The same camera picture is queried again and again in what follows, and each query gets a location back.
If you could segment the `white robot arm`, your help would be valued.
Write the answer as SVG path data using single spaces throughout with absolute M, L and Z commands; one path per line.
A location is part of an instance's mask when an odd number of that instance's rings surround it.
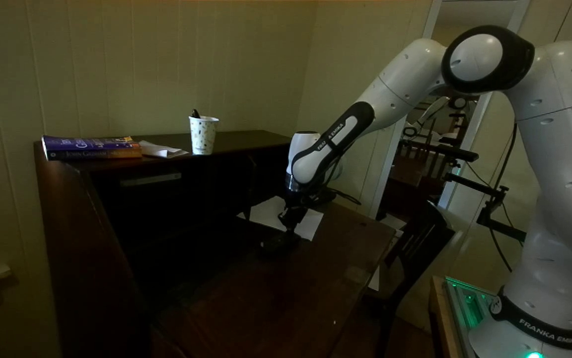
M 297 228 L 333 168 L 360 138 L 406 120 L 436 94 L 503 98 L 499 142 L 480 126 L 472 144 L 501 180 L 529 164 L 537 204 L 519 263 L 470 335 L 478 358 L 572 358 L 572 41 L 537 47 L 501 27 L 476 27 L 450 45 L 404 49 L 323 134 L 297 134 L 281 222 Z

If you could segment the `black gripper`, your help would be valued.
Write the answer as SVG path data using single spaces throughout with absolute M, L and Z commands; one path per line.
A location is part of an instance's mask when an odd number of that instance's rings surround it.
M 329 206 L 335 192 L 325 184 L 301 186 L 295 180 L 287 182 L 285 210 L 279 220 L 293 234 L 311 210 Z

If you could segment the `white robot base platform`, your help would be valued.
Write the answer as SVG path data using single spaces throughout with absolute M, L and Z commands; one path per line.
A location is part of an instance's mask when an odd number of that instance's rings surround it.
M 572 358 L 572 331 L 531 317 L 503 293 L 452 277 L 446 291 L 468 358 Z

